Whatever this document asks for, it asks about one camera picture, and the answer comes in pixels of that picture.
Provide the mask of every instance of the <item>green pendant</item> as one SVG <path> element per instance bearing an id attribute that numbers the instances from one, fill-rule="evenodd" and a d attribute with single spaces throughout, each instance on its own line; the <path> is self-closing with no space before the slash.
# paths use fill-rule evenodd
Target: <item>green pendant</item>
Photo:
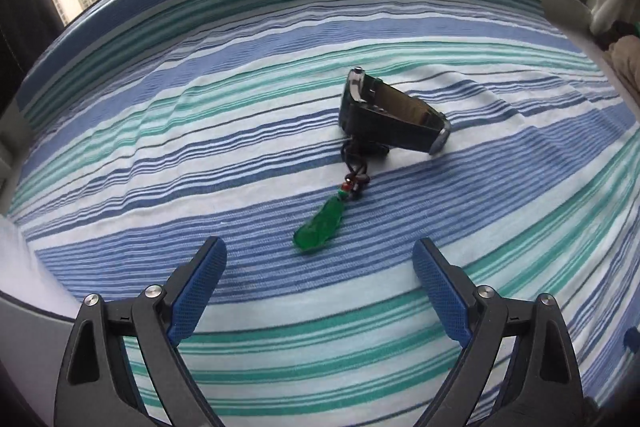
<path id="1" fill-rule="evenodd" d="M 321 247 L 338 229 L 343 210 L 343 199 L 332 196 L 310 221 L 296 230 L 293 242 L 303 251 Z"/>

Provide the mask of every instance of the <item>blue gripper pad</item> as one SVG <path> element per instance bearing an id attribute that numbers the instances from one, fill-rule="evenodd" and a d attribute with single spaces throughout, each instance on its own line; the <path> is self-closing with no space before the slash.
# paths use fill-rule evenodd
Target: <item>blue gripper pad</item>
<path id="1" fill-rule="evenodd" d="M 472 336 L 465 302 L 422 241 L 415 242 L 413 258 L 414 271 L 427 290 L 447 336 L 464 349 Z"/>
<path id="2" fill-rule="evenodd" d="M 180 341 L 193 334 L 225 267 L 225 242 L 215 238 L 203 260 L 175 299 L 171 326 L 166 332 L 172 346 L 177 346 Z"/>

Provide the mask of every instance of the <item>silver screw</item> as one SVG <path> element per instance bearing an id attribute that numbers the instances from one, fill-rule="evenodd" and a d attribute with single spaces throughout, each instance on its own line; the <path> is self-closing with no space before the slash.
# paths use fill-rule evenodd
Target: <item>silver screw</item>
<path id="1" fill-rule="evenodd" d="M 149 298 L 158 297 L 162 293 L 162 286 L 152 284 L 145 290 L 145 295 Z"/>
<path id="2" fill-rule="evenodd" d="M 87 306 L 93 306 L 99 300 L 100 300 L 100 298 L 98 297 L 98 294 L 89 293 L 89 295 L 87 295 L 84 298 L 84 304 L 86 304 Z"/>
<path id="3" fill-rule="evenodd" d="M 556 299 L 554 299 L 553 295 L 543 293 L 540 296 L 540 302 L 542 302 L 545 306 L 554 306 L 556 304 Z"/>
<path id="4" fill-rule="evenodd" d="M 483 299 L 490 299 L 495 295 L 495 290 L 491 288 L 491 286 L 483 284 L 482 286 L 478 286 L 478 295 Z"/>

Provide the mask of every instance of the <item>striped fabric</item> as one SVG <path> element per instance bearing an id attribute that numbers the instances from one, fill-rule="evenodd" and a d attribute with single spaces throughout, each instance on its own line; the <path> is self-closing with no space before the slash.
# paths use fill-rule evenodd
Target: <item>striped fabric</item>
<path id="1" fill-rule="evenodd" d="M 437 156 L 372 162 L 337 237 L 300 255 L 293 231 L 346 173 L 336 123 L 355 65 L 453 132 Z M 18 102 L 40 133 L 11 216 L 77 298 L 137 295 L 225 239 L 225 274 L 180 351 L 230 427 L 412 425 L 459 352 L 411 268 L 425 236 L 503 296 L 556 295 L 587 394 L 628 363 L 638 124 L 540 0 L 106 0 Z"/>

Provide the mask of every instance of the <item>green jade pendant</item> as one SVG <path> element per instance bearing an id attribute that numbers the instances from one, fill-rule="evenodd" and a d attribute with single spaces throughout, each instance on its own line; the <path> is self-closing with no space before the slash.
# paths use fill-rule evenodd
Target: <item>green jade pendant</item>
<path id="1" fill-rule="evenodd" d="M 307 221 L 296 233 L 293 242 L 302 251 L 322 247 L 340 226 L 344 201 L 349 197 L 353 184 L 343 183 L 337 196 L 332 196 L 311 220 Z"/>

